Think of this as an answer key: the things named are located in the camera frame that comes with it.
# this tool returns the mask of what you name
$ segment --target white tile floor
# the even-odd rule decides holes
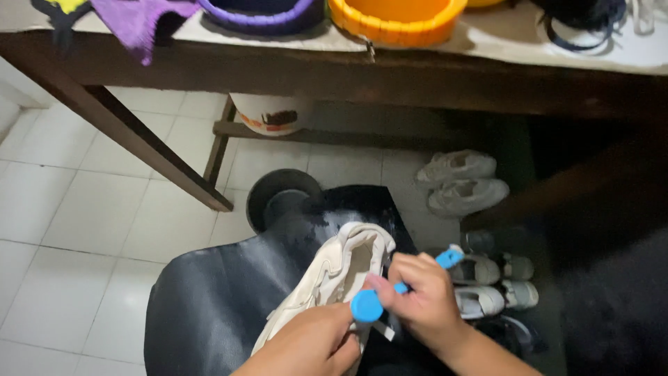
[[[113,88],[202,172],[225,96]],[[145,375],[151,286],[172,258],[254,235],[244,202],[279,168],[324,188],[389,187],[421,250],[458,240],[411,177],[429,155],[232,138],[216,187],[231,213],[209,210],[62,104],[25,111],[0,144],[0,376]]]

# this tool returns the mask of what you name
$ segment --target shoelace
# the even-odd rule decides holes
[[[564,38],[560,37],[559,35],[556,34],[552,26],[553,18],[547,14],[543,14],[543,16],[540,18],[540,20],[538,20],[538,22],[543,23],[543,25],[545,26],[545,32],[547,33],[547,38],[558,47],[561,47],[564,50],[572,52],[587,51],[587,50],[593,50],[603,45],[604,43],[608,42],[608,39],[610,39],[613,32],[615,31],[615,24],[620,22],[622,18],[624,18],[626,9],[627,9],[626,2],[624,1],[617,2],[614,0],[610,1],[610,13],[609,13],[610,18],[606,23],[606,25],[601,30],[605,33],[605,35],[603,36],[603,39],[599,43],[596,43],[594,45],[578,45],[575,43],[571,43],[565,40]]]
[[[633,16],[633,31],[638,35],[648,35],[654,32],[655,0],[628,0],[631,3]]]

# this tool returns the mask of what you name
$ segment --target toothbrush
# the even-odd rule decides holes
[[[450,244],[445,252],[436,256],[436,262],[443,269],[450,269],[464,259],[464,251],[456,244]],[[394,290],[400,294],[408,292],[409,287],[399,282],[394,285]],[[353,318],[357,322],[374,322],[383,314],[383,306],[378,300],[378,294],[374,290],[362,290],[358,292],[350,302]]]

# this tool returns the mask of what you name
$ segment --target purple cloth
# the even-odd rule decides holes
[[[189,18],[196,0],[90,0],[102,21],[123,46],[145,66],[151,64],[156,26],[160,17],[174,12]]]

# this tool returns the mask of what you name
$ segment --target table top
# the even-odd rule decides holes
[[[0,31],[13,32],[50,28],[47,16],[28,1],[0,0]],[[429,50],[491,58],[518,64],[607,70],[632,74],[668,75],[668,21],[657,19],[655,32],[642,37],[633,33],[630,19],[622,22],[607,47],[593,54],[564,51],[544,41],[536,22],[542,12],[528,1],[510,8],[502,3],[486,11],[467,11],[460,18],[450,41]],[[367,53],[364,41],[341,33],[328,21],[308,33],[289,37],[255,37],[221,29],[206,20],[200,10],[175,34],[174,39],[228,45],[287,48],[326,52]],[[75,30],[109,33],[95,13],[84,16]],[[391,49],[375,45],[375,48]]]

